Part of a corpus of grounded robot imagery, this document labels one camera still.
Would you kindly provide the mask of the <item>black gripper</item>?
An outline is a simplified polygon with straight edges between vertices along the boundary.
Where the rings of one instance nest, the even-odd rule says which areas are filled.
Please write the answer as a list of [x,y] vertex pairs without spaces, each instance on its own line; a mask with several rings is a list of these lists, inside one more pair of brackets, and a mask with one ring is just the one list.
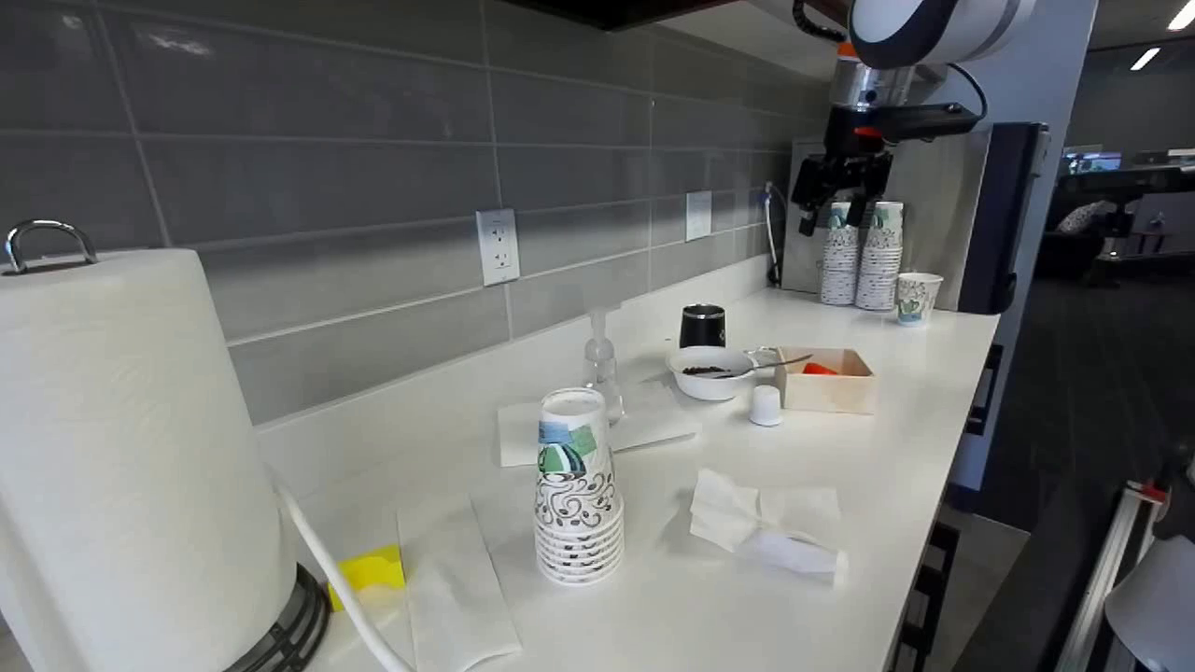
[[847,223],[857,230],[869,202],[886,191],[893,154],[865,113],[834,108],[819,154],[805,154],[790,187],[798,232],[819,230],[819,215],[836,200],[847,202]]

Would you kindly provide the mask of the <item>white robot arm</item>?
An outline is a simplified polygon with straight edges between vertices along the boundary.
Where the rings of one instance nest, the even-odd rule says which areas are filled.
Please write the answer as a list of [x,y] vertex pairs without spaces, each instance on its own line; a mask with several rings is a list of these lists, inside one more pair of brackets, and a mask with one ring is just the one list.
[[836,48],[836,75],[821,149],[798,166],[790,184],[803,237],[819,230],[834,200],[842,200],[847,220],[862,223],[865,207],[890,184],[893,141],[968,134],[983,113],[916,105],[910,80],[926,67],[959,72],[993,53],[1037,0],[850,0],[839,30],[819,25],[805,6],[790,0],[790,23]]

